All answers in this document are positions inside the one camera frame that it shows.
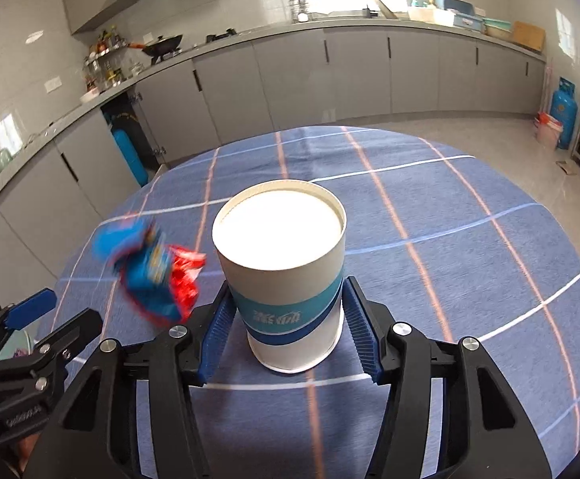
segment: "plaid tablecloth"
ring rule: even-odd
[[[199,155],[107,222],[152,216],[168,241],[208,254],[198,279],[205,304],[224,280],[212,247],[215,215],[241,190],[279,178],[317,182],[341,200],[345,274],[369,299],[430,338],[480,338],[559,473],[580,448],[580,259],[550,212],[476,158],[378,129],[292,129]],[[105,319],[102,339],[152,339],[154,328],[133,312],[91,243],[67,263],[41,334],[91,307]],[[94,347],[69,365],[71,378]],[[440,436],[434,382],[425,475],[435,471]],[[387,395],[362,373],[347,326],[319,366],[282,376],[257,362],[237,316],[219,371],[193,400],[214,478],[352,479],[368,466]],[[156,477],[146,383],[138,404],[142,470]]]

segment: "blue gas cylinder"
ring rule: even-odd
[[[560,78],[558,89],[552,97],[552,108],[549,114],[557,121],[562,122],[562,133],[558,140],[560,149],[567,149],[572,141],[573,126],[576,123],[578,104],[573,98],[576,85],[567,79]]]
[[[126,159],[132,174],[137,179],[139,185],[143,187],[148,183],[148,173],[145,171],[141,160],[139,160],[137,150],[132,145],[132,142],[130,142],[128,134],[123,129],[116,129],[112,132],[112,136],[115,138],[115,142],[117,142],[117,146],[119,146],[121,154]]]

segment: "red snack wrapper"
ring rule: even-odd
[[[172,254],[172,271],[170,273],[170,293],[185,322],[195,306],[199,289],[196,277],[206,264],[206,254],[192,252],[183,246],[168,245]]]

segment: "kitchen counter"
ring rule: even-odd
[[[506,43],[505,41],[497,40],[486,36],[485,34],[480,34],[473,32],[471,30],[466,30],[463,28],[456,27],[442,27],[441,25],[432,25],[429,23],[422,22],[411,22],[405,20],[385,20],[385,19],[341,19],[341,20],[326,20],[321,22],[308,22],[308,23],[295,23],[288,25],[271,25],[269,27],[261,27],[246,32],[241,32],[236,36],[230,38],[225,38],[223,40],[215,41],[213,43],[205,44],[191,50],[185,51],[178,56],[171,59],[163,61],[156,66],[147,68],[144,72],[139,74],[137,77],[128,79],[119,86],[110,89],[92,101],[87,102],[84,105],[75,108],[73,111],[57,120],[52,126],[43,131],[36,139],[29,143],[25,148],[23,148],[13,160],[5,167],[5,169],[0,173],[0,192],[4,189],[8,182],[23,168],[28,161],[30,161],[46,144],[51,142],[55,137],[62,133],[67,127],[71,126],[78,119],[100,107],[104,103],[110,101],[117,95],[126,92],[129,88],[134,86],[136,83],[152,76],[160,71],[166,70],[174,65],[185,62],[187,60],[193,59],[195,57],[201,56],[203,54],[219,50],[228,46],[232,46],[239,43],[244,43],[246,41],[259,40],[261,38],[267,38],[271,36],[277,36],[279,34],[286,34],[289,32],[298,32],[302,30],[311,30],[318,28],[333,28],[333,27],[402,27],[402,28],[415,28],[422,30],[431,30],[438,32],[445,32],[449,34],[454,34],[456,36],[465,36],[468,38],[474,38],[480,41],[497,44],[504,46],[506,48],[521,52],[522,54],[545,61],[544,56],[535,54],[529,50],[526,50],[520,46],[516,46],[511,43]]]

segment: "white paper cup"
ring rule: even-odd
[[[298,373],[335,348],[346,222],[336,196],[302,180],[255,185],[219,211],[212,241],[264,366]]]

